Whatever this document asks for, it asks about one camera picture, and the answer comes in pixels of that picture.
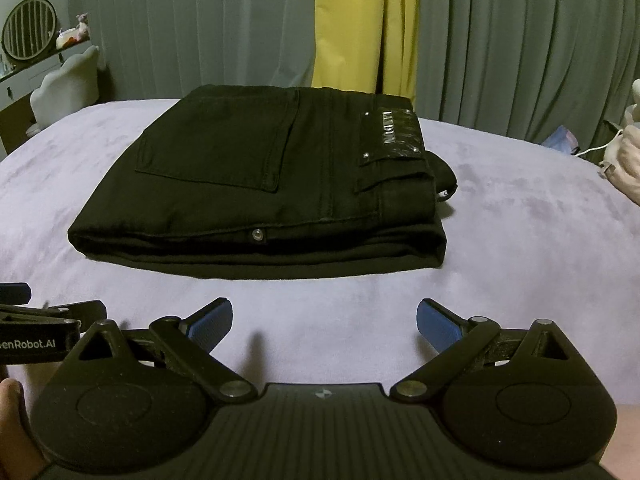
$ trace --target round mirror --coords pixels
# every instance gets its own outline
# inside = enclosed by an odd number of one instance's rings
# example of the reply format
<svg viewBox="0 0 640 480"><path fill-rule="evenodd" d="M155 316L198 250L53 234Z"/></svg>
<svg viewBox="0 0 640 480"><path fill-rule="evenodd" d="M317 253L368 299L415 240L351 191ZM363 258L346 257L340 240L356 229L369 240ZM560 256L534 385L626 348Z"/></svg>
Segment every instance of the round mirror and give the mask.
<svg viewBox="0 0 640 480"><path fill-rule="evenodd" d="M23 0L4 22L2 48L15 61L43 53L56 35L56 11L49 0Z"/></svg>

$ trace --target metal rivet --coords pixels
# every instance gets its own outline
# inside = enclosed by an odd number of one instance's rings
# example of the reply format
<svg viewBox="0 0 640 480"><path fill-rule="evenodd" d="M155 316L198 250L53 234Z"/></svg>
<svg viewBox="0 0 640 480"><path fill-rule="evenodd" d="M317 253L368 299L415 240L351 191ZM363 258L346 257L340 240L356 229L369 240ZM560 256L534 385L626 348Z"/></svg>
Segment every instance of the metal rivet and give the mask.
<svg viewBox="0 0 640 480"><path fill-rule="evenodd" d="M420 381L402 381L396 391L403 397L419 397L427 392L427 386Z"/></svg>
<svg viewBox="0 0 640 480"><path fill-rule="evenodd" d="M250 391L251 386L244 381L229 381L220 386L220 393L225 397L242 397Z"/></svg>

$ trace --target beige cushion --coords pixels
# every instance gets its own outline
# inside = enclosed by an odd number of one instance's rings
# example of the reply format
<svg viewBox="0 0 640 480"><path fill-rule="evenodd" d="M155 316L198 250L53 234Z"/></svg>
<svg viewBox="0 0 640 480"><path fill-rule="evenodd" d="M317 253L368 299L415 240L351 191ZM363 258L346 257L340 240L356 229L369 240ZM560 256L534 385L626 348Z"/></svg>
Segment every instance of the beige cushion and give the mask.
<svg viewBox="0 0 640 480"><path fill-rule="evenodd" d="M41 130L98 100L98 47L73 54L47 74L31 94L31 109Z"/></svg>
<svg viewBox="0 0 640 480"><path fill-rule="evenodd" d="M626 126L607 146L600 165L600 173L640 205L640 129Z"/></svg>

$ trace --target bed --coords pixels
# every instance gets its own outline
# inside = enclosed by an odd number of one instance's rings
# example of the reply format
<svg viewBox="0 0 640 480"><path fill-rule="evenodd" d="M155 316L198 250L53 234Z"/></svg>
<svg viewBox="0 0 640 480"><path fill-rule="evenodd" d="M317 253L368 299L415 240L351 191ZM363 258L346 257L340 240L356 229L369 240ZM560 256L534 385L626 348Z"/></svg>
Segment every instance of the bed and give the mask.
<svg viewBox="0 0 640 480"><path fill-rule="evenodd" d="M640 403L640 208L597 168L541 146L420 120L459 189L439 205L439 269L330 280L198 280L93 262L66 231L118 156L175 100L85 108L0 163L0 282L27 282L30 306L100 299L123 328L234 307L217 359L266 382L392 384L435 355L416 307L433 298L504 328L553 319L617 403ZM27 406L57 364L12 365Z"/></svg>

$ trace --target hand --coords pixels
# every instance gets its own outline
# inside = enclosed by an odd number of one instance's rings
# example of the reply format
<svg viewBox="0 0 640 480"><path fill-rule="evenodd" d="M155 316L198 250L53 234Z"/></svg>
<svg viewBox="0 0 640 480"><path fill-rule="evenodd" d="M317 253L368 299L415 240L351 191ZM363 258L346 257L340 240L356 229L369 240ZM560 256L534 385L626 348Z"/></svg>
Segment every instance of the hand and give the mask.
<svg viewBox="0 0 640 480"><path fill-rule="evenodd" d="M600 465L620 480L640 480L640 405L618 404L618 423Z"/></svg>
<svg viewBox="0 0 640 480"><path fill-rule="evenodd" d="M20 422L20 383L0 382L0 480L33 480L48 465Z"/></svg>

